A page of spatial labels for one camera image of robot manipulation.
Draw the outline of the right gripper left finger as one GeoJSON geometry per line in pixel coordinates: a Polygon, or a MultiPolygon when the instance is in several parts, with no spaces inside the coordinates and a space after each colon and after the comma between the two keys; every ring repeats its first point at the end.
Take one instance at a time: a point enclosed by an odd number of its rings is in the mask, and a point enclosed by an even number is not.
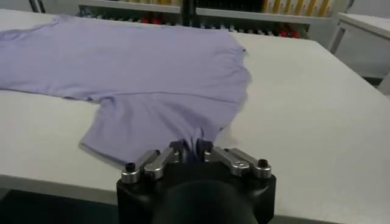
{"type": "Polygon", "coordinates": [[[188,144],[184,139],[170,142],[164,150],[148,150],[135,162],[127,163],[121,171],[122,183],[137,183],[147,177],[155,181],[163,177],[169,163],[182,163],[188,144]]]}

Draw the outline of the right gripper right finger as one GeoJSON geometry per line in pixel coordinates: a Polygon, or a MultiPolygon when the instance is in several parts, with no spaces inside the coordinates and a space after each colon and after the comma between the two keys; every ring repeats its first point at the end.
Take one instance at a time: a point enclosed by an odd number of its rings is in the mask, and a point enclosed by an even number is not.
{"type": "Polygon", "coordinates": [[[203,162],[220,162],[227,166],[232,175],[242,177],[251,173],[258,179],[269,179],[272,168],[266,159],[256,159],[238,148],[223,149],[211,141],[198,139],[196,152],[203,162]]]}

